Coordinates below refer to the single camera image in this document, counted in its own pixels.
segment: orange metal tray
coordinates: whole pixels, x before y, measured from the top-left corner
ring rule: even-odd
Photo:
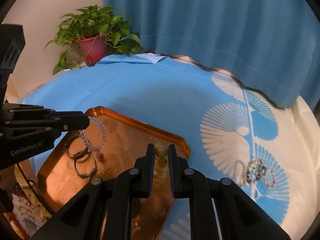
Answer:
[[[91,108],[87,116],[94,116],[106,127],[106,142],[101,149],[102,157],[96,160],[98,171],[95,177],[102,179],[115,178],[122,171],[131,168],[137,158],[144,156],[148,143],[168,146],[175,144],[177,155],[188,158],[190,149],[185,140],[177,135],[157,129],[102,106]],[[74,161],[68,157],[85,148],[80,138],[70,145],[66,143],[78,132],[69,132],[56,146],[38,173],[38,190],[45,204],[57,212],[84,185],[87,179],[76,175]],[[97,125],[90,123],[85,134],[93,146],[101,142],[102,132]],[[79,160],[77,169],[81,173],[92,170],[94,162],[90,158]],[[168,169],[165,176],[159,179],[155,176],[151,197],[135,199],[133,202],[133,240],[156,239],[173,203],[170,191]]]

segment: curtain fold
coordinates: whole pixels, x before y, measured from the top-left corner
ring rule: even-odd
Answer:
[[[320,23],[305,0],[104,0],[133,22],[145,50],[232,72],[289,108],[320,98]]]

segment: bed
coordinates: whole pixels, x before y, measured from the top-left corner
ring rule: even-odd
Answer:
[[[190,167],[212,179],[231,178],[292,240],[301,239],[320,210],[320,128],[301,97],[290,109],[277,108],[228,72],[148,53],[111,55],[94,67],[61,72],[21,102],[57,111],[104,106],[183,137]],[[30,159],[35,174],[50,153]],[[257,159],[266,177],[248,185],[243,172]],[[190,239],[188,212],[188,201],[176,200],[157,239]]]

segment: pothos plant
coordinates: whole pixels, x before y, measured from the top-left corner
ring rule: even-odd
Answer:
[[[112,6],[89,6],[78,9],[82,14],[68,13],[61,16],[65,18],[59,25],[55,38],[47,43],[60,46],[69,46],[71,49],[79,47],[77,41],[92,37],[105,36],[105,43],[113,53],[129,54],[139,53],[141,43],[139,37],[130,33],[128,25],[131,21],[124,20],[122,15],[114,15]],[[63,52],[60,60],[53,70],[53,74],[62,69],[80,67],[75,61],[69,60],[68,50]]]

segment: bead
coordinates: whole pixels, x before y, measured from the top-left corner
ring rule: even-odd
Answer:
[[[156,156],[159,158],[164,158],[168,155],[168,149],[164,145],[160,145],[156,148]]]
[[[155,149],[156,149],[157,147],[159,147],[160,145],[162,145],[162,143],[161,143],[161,142],[157,142],[157,143],[155,144]]]
[[[166,165],[167,165],[167,160],[165,159],[165,158],[160,158],[159,160],[158,160],[158,165],[161,167],[161,168],[163,168],[163,167],[165,167]]]

